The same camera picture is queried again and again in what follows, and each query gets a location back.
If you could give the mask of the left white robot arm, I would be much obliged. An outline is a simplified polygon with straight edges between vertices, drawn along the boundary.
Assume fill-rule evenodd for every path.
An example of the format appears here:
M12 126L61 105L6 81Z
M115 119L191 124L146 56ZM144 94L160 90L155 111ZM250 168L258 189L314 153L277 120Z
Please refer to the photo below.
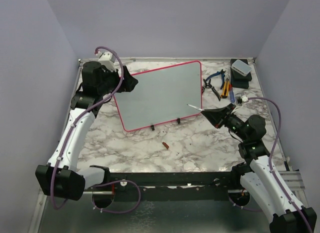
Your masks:
M80 152L86 135L102 105L115 93L131 92L138 84L124 65L112 70L98 61L83 64L82 83L71 99L67 125L51 158L38 165L35 176L47 196L79 200L90 187L103 191L111 183L107 167L92 165L77 171Z

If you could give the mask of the red marker cap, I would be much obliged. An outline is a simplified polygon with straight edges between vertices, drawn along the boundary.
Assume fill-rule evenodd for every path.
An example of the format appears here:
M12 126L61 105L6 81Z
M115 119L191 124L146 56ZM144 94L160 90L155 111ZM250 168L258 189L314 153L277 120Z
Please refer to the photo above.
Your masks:
M167 150L169 149L169 145L166 142L162 142L162 144Z

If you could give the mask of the pink framed whiteboard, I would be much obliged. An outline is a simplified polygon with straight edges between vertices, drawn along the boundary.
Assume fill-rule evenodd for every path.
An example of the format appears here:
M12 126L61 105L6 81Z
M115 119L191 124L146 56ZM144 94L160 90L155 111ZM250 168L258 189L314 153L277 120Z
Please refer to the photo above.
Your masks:
M114 100L126 132L160 125L200 112L202 64L198 60L133 74L138 80L132 92L116 93Z

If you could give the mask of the white marker pen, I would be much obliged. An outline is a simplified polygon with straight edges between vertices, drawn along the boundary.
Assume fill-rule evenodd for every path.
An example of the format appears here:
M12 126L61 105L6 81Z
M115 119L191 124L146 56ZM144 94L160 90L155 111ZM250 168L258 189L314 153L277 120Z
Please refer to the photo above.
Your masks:
M204 109L200 108L200 107L197 107L197 106L194 106L194 105L191 105L191 104L187 104L187 106L193 108L193 109L196 109L197 111L200 111L202 112Z

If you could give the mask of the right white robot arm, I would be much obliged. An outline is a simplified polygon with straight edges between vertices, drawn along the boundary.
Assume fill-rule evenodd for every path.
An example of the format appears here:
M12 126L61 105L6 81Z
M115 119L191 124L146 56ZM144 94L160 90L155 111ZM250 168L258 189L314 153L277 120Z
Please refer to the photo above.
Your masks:
M229 182L244 188L253 197L268 219L272 233L312 233L317 214L290 190L272 160L262 138L266 134L266 121L251 115L246 121L234 114L236 105L223 108L202 109L201 114L217 129L226 127L241 139L238 145L243 165L233 167L235 173Z

